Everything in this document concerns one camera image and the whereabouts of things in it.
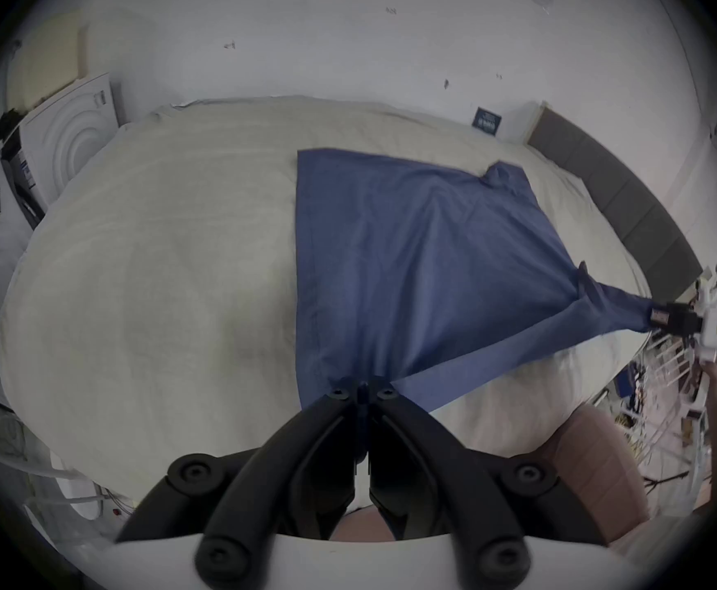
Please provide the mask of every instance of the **wire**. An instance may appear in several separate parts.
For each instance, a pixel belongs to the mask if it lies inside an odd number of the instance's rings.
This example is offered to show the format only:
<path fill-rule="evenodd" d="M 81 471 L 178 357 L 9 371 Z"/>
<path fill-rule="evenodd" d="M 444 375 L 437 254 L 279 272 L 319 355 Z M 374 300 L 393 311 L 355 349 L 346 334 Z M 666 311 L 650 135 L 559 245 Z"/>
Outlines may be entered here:
<path fill-rule="evenodd" d="M 127 516 L 131 516 L 134 513 L 134 507 L 131 505 L 128 505 L 121 500 L 118 499 L 117 495 L 115 495 L 113 492 L 111 492 L 109 489 L 104 488 L 104 490 L 107 492 L 108 496 L 110 497 L 110 500 L 113 501 L 113 503 L 116 504 L 117 508 L 121 510 L 124 514 Z"/>

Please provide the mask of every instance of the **blue sheet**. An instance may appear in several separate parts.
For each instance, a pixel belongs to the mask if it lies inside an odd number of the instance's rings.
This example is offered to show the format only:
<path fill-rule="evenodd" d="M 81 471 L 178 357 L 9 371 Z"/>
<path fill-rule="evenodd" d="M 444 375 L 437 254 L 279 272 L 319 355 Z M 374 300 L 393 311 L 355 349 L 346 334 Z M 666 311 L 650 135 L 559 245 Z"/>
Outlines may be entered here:
<path fill-rule="evenodd" d="M 575 267 L 508 163 L 476 177 L 300 151 L 295 246 L 302 408 L 374 376 L 431 411 L 522 363 L 649 329 L 651 301 Z"/>

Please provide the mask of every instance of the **bed headboard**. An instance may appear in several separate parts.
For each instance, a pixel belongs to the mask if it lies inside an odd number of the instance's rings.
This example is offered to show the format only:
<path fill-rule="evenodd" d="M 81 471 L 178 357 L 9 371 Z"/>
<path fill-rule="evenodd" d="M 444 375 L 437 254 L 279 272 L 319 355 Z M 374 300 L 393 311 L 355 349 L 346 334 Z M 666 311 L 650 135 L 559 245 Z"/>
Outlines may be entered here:
<path fill-rule="evenodd" d="M 617 157 L 548 107 L 528 144 L 585 183 L 640 265 L 654 300 L 676 300 L 692 286 L 702 272 L 697 256 L 664 206 Z"/>

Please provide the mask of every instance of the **white duvet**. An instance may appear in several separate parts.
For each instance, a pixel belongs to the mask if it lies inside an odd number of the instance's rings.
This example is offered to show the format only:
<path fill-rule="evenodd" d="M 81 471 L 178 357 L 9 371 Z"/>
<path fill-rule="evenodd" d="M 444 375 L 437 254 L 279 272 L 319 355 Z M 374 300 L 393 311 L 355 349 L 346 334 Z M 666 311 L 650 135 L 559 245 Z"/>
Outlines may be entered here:
<path fill-rule="evenodd" d="M 579 179 L 520 145 L 379 104 L 279 98 L 151 114 L 67 186 L 0 314 L 12 408 L 62 460 L 141 499 L 190 452 L 261 445 L 299 410 L 296 152 L 334 147 L 461 168 L 524 168 L 575 263 L 648 294 Z M 494 379 L 436 416 L 463 443 L 543 443 L 631 359 L 615 333 Z"/>

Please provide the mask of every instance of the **white wall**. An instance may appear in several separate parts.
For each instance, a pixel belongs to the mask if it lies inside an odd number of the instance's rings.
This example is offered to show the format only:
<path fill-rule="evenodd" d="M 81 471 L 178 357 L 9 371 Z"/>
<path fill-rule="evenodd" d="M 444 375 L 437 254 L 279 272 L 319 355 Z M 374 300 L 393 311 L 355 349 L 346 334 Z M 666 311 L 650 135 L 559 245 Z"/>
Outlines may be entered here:
<path fill-rule="evenodd" d="M 701 261 L 713 264 L 717 57 L 679 7 L 677 0 L 553 0 L 549 12 L 531 0 L 42 0 L 19 35 L 81 9 L 84 61 L 92 73 L 111 72 L 128 120 L 168 102 L 306 94 L 459 122 L 470 122 L 480 105 L 503 116 L 499 137 L 521 141 L 547 101 L 636 172 Z"/>

